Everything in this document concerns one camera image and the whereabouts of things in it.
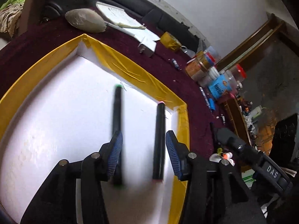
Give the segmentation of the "black marker pink cap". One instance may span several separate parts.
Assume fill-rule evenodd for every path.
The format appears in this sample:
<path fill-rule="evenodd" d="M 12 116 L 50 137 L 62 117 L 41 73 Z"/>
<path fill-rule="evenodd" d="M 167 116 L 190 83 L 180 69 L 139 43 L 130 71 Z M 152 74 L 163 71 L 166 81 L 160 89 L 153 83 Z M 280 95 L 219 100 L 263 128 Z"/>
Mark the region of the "black marker pink cap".
<path fill-rule="evenodd" d="M 165 164 L 165 103 L 159 102 L 156 113 L 155 144 L 153 156 L 152 179 L 162 181 L 164 177 Z"/>

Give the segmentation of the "white glue bottle orange cap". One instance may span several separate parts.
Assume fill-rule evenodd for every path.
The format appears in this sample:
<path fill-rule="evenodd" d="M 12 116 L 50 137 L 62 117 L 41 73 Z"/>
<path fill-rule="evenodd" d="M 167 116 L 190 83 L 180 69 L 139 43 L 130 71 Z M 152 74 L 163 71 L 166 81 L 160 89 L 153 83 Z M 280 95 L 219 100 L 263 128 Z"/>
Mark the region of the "white glue bottle orange cap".
<path fill-rule="evenodd" d="M 222 157 L 222 159 L 229 160 L 233 157 L 233 154 L 231 152 L 221 152 L 220 156 Z"/>

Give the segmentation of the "round wrapped white pad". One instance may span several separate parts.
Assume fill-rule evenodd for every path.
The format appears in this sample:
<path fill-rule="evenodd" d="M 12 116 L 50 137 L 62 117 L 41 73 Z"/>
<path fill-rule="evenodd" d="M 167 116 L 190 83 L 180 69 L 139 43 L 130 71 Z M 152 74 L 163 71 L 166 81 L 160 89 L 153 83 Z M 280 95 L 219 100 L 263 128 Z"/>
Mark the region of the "round wrapped white pad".
<path fill-rule="evenodd" d="M 94 10 L 87 8 L 68 11 L 65 14 L 65 19 L 73 27 L 85 32 L 100 33 L 107 28 L 103 18 Z"/>

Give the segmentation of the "green and patterned cloth pile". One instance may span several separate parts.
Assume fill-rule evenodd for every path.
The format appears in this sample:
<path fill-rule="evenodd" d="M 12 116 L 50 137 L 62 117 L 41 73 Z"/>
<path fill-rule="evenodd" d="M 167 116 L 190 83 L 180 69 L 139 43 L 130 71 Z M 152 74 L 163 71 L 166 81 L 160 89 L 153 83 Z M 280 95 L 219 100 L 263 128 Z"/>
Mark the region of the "green and patterned cloth pile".
<path fill-rule="evenodd" d="M 19 19 L 22 14 L 25 0 L 7 0 L 1 6 L 1 33 L 13 38 L 19 28 Z"/>

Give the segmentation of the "orange contents jar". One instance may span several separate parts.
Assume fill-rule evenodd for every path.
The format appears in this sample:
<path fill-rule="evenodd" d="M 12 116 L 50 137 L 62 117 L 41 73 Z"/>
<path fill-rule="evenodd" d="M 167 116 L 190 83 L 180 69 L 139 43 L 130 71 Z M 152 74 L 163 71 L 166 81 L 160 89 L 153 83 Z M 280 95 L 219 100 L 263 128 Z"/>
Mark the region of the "orange contents jar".
<path fill-rule="evenodd" d="M 205 56 L 195 57 L 187 63 L 185 72 L 191 79 L 199 82 L 206 76 L 212 66 L 213 63 L 211 64 Z"/>

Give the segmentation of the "white papers stack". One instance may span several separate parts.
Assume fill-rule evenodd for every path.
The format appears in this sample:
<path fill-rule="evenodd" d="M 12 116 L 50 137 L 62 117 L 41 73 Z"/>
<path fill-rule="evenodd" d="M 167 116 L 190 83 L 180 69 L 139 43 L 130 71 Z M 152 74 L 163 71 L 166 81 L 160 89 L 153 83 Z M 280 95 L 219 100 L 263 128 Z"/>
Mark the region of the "white papers stack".
<path fill-rule="evenodd" d="M 151 32 L 147 27 L 130 17 L 124 9 L 109 4 L 96 2 L 96 8 L 104 16 L 105 20 L 120 29 L 124 29 L 127 34 L 133 36 L 139 42 L 144 38 L 151 41 L 159 41 L 160 37 Z"/>

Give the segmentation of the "blue battery pack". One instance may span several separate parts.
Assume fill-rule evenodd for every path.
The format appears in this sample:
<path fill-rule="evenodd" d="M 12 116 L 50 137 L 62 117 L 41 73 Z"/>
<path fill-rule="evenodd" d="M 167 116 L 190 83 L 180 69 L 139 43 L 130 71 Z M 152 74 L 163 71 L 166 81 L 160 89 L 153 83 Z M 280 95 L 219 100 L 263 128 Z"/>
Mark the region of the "blue battery pack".
<path fill-rule="evenodd" d="M 216 110 L 216 107 L 215 107 L 214 100 L 213 100 L 212 98 L 209 98 L 208 101 L 209 101 L 210 109 L 211 109 L 212 111 L 215 111 L 215 110 Z"/>

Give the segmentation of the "white power adapter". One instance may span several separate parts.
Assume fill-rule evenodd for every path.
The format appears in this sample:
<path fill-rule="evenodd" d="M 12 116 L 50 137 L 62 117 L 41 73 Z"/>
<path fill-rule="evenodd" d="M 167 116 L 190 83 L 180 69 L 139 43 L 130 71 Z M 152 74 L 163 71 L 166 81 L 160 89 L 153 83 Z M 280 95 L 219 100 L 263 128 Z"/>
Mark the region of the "white power adapter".
<path fill-rule="evenodd" d="M 138 45 L 138 51 L 140 54 L 151 57 L 156 50 L 157 43 L 155 41 L 144 41 Z"/>

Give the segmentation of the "black leather sofa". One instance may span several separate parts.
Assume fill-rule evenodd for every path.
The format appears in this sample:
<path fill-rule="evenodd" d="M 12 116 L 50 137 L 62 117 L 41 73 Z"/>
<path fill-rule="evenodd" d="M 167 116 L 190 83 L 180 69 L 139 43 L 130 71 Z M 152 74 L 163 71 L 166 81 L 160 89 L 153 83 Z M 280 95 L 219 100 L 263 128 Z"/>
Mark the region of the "black leather sofa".
<path fill-rule="evenodd" d="M 139 22 L 149 25 L 159 35 L 169 32 L 189 50 L 197 52 L 198 49 L 205 47 L 202 40 L 189 31 L 189 26 L 178 22 L 171 15 L 146 0 L 48 0 L 42 8 L 40 21 L 49 21 L 64 16 L 72 9 L 95 8 L 97 1 L 124 9 Z"/>

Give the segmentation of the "red lid clear jar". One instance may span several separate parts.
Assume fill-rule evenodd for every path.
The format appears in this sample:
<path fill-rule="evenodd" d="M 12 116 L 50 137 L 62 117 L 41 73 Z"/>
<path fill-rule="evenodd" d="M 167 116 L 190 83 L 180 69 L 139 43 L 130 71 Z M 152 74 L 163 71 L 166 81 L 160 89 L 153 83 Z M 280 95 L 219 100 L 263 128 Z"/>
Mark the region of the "red lid clear jar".
<path fill-rule="evenodd" d="M 242 83 L 247 78 L 246 72 L 240 66 L 240 64 L 236 64 L 235 66 L 231 67 L 229 71 L 234 76 L 235 80 L 239 81 L 240 83 Z"/>

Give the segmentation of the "blue label plastic jar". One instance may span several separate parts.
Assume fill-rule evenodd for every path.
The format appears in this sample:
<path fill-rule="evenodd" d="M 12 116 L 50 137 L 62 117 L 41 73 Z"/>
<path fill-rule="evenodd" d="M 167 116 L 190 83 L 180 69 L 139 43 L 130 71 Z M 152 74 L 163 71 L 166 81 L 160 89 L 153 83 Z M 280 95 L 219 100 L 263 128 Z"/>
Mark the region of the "blue label plastic jar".
<path fill-rule="evenodd" d="M 227 74 L 221 74 L 217 79 L 209 84 L 208 89 L 215 99 L 220 99 L 227 93 L 233 91 L 231 86 L 231 77 Z"/>

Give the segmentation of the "yellow tape roll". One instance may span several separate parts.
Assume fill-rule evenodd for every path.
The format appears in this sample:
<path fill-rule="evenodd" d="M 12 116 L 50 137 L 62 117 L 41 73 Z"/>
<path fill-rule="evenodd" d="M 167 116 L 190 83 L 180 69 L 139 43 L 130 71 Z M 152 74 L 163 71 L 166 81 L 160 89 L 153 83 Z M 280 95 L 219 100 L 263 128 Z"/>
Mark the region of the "yellow tape roll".
<path fill-rule="evenodd" d="M 182 47 L 182 44 L 169 32 L 165 32 L 161 36 L 160 42 L 165 48 L 173 52 L 178 51 Z"/>

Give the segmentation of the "yellow taped white tray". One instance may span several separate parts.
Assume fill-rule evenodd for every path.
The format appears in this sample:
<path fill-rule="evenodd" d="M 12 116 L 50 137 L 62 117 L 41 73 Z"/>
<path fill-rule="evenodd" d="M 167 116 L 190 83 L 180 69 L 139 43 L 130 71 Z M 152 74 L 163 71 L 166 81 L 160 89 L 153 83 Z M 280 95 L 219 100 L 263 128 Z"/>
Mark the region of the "yellow taped white tray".
<path fill-rule="evenodd" d="M 113 94 L 122 86 L 124 187 L 103 186 L 111 223 L 178 223 L 187 185 L 165 160 L 152 179 L 157 104 L 166 129 L 189 144 L 186 103 L 135 62 L 86 35 L 42 57 L 1 98 L 1 204 L 19 223 L 61 159 L 80 161 L 112 137 Z"/>

